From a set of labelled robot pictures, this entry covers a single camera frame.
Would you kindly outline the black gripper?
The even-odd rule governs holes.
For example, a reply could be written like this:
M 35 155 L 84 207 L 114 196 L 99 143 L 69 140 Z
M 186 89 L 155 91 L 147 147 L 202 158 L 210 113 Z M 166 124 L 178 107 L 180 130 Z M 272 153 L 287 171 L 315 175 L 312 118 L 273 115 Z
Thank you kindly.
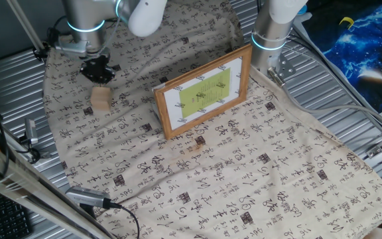
M 95 76 L 100 76 L 101 83 L 107 84 L 115 78 L 115 70 L 107 65 L 108 62 L 109 57 L 106 55 L 87 60 L 81 65 L 80 73 L 93 83 L 96 83 Z

